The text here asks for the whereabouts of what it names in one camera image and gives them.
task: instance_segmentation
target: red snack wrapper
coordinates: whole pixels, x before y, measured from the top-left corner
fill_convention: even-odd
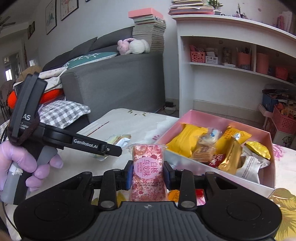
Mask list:
[[[213,159],[209,162],[210,167],[217,168],[224,160],[225,154],[216,154]]]
[[[129,200],[165,201],[167,191],[163,180],[163,146],[134,144],[132,150],[134,172]]]

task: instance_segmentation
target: plush toy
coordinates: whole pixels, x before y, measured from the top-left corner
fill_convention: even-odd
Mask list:
[[[119,51],[120,55],[125,55],[125,54],[139,54],[139,53],[149,53],[150,52],[150,46],[147,43],[146,40],[141,39],[125,39],[125,40],[119,40],[117,42],[118,47],[117,50]]]
[[[128,46],[129,46],[129,41],[133,41],[135,39],[133,38],[129,38],[129,39],[125,39],[125,40],[119,40],[117,42],[117,50],[119,51],[120,55],[125,55],[126,52],[129,50]]]

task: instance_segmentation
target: gloved hand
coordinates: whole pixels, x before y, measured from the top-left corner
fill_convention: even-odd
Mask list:
[[[0,190],[4,188],[7,179],[9,167],[15,161],[20,168],[26,172],[33,172],[33,175],[26,180],[26,186],[30,191],[37,190],[43,183],[43,179],[49,175],[50,166],[62,168],[63,162],[61,157],[55,155],[46,165],[37,167],[35,158],[23,147],[13,146],[9,141],[0,144]]]

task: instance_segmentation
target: white bookshelf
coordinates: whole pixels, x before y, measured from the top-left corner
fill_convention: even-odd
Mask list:
[[[180,117],[196,107],[194,100],[258,111],[266,85],[296,90],[295,84],[256,72],[256,53],[262,50],[269,51],[275,59],[276,55],[285,58],[296,70],[296,36],[263,23],[229,16],[175,15],[172,18],[177,21]],[[251,70],[191,62],[189,45],[200,39],[207,47],[218,49],[227,44],[234,48],[235,45],[251,47]]]
[[[255,74],[255,75],[259,75],[259,76],[262,76],[262,77],[266,77],[266,78],[269,78],[269,79],[272,79],[272,80],[276,80],[276,81],[279,81],[279,82],[281,82],[281,83],[284,83],[284,84],[287,84],[287,85],[290,85],[290,86],[296,87],[295,84],[292,84],[292,83],[290,83],[290,82],[288,82],[288,81],[281,80],[281,79],[279,79],[279,78],[275,78],[275,77],[270,76],[270,75],[267,75],[267,74],[261,74],[261,73],[254,72],[254,71],[250,71],[250,70],[240,69],[240,68],[236,68],[236,67],[229,67],[229,66],[224,66],[224,65],[220,65],[220,64],[206,64],[206,63],[195,63],[195,62],[190,62],[190,64],[191,64],[191,65],[211,66],[211,67],[223,68],[223,69],[231,69],[231,70],[236,70],[236,71],[240,71],[240,72],[245,72],[245,73]]]

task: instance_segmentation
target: potted plant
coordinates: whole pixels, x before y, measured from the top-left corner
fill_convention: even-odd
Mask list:
[[[219,8],[223,7],[223,5],[222,5],[222,3],[219,3],[219,0],[208,0],[208,4],[215,8],[215,10],[214,10],[215,15],[221,14],[221,11]]]

